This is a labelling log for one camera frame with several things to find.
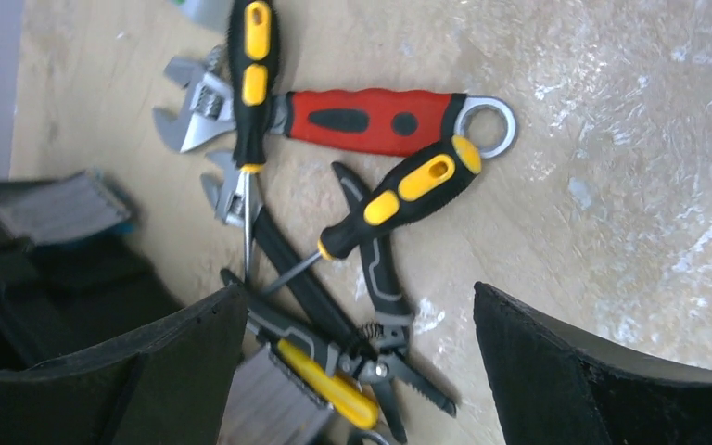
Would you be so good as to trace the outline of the red handled adjustable wrench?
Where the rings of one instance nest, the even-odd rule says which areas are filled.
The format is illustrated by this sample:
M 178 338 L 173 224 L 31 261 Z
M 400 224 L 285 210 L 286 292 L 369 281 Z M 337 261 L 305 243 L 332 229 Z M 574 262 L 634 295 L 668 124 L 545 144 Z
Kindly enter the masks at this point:
M 204 59 L 173 57 L 164 75 L 185 91 L 178 112 L 155 107 L 153 122 L 162 142 L 184 153 L 235 130 L 234 90 L 220 73 L 225 49 L 216 45 Z M 517 120 L 501 99 L 427 90 L 289 91 L 275 95 L 269 131 L 318 146 L 372 155 L 408 157 L 438 140 L 466 136 L 482 109 L 502 116 L 505 132 L 484 159 L 501 155 L 516 139 Z

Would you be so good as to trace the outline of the black yellow long screwdriver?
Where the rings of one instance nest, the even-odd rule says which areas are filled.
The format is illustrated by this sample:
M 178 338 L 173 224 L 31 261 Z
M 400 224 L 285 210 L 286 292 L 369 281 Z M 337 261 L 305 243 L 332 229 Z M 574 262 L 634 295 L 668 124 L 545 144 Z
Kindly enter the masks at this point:
M 263 141 L 272 123 L 272 90 L 279 73 L 278 18 L 272 1 L 235 1 L 227 30 L 227 62 L 234 90 L 233 159 L 244 179 L 244 276 L 253 266 L 252 182 L 266 162 Z

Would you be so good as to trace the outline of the small black adjustable wrench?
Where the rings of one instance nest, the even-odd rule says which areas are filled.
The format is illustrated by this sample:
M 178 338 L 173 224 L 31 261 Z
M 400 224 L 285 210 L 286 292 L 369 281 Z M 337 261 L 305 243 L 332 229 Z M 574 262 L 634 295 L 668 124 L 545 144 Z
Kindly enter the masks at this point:
M 201 176 L 215 215 L 224 223 L 238 227 L 252 222 L 254 241 L 279 274 L 299 263 L 299 254 L 264 206 L 258 179 L 242 173 L 229 150 L 211 151 L 206 158 L 221 168 L 223 175 L 222 180 L 209 174 Z M 349 319 L 312 271 L 300 273 L 287 285 L 317 334 L 332 340 L 349 359 L 375 357 L 375 350 L 363 331 Z

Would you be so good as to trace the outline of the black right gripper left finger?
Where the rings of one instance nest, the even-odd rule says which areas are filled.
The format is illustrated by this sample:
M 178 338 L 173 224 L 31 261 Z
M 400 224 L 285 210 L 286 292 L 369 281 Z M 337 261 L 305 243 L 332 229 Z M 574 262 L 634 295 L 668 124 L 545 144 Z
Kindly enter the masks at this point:
M 213 444 L 246 329 L 225 287 L 23 371 L 0 370 L 0 444 Z

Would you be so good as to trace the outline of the black plastic toolbox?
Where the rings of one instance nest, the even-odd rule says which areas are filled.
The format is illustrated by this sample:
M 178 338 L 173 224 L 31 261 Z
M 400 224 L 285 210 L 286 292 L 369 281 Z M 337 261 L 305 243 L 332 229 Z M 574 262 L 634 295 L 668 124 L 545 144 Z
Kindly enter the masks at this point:
M 72 181 L 0 183 L 0 204 L 46 189 L 69 192 Z M 0 370 L 32 368 L 185 308 L 115 236 L 36 248 L 0 223 Z M 331 415 L 268 350 L 239 354 L 213 444 L 310 444 Z

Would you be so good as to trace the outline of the green white bit box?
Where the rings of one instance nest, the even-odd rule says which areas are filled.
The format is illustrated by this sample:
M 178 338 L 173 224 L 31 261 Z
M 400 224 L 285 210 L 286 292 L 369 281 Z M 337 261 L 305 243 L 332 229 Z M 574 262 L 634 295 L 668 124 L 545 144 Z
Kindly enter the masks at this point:
M 196 25 L 223 34 L 233 8 L 233 0 L 171 0 L 185 17 Z

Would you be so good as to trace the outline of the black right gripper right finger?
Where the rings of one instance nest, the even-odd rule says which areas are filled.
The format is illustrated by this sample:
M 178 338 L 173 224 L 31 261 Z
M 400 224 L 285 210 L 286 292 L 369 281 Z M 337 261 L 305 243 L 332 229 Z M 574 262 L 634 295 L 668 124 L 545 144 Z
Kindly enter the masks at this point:
M 509 444 L 712 444 L 712 370 L 598 337 L 499 288 L 474 322 Z

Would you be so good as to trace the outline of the yellow handled screwdriver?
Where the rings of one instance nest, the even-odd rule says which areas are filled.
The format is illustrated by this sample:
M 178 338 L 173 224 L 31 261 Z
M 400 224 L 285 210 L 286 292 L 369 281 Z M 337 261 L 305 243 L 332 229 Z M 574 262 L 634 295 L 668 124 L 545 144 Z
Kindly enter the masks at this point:
M 289 367 L 352 425 L 360 429 L 372 429 L 377 425 L 377 403 L 348 379 L 327 375 L 318 363 L 286 340 L 280 340 L 276 348 Z

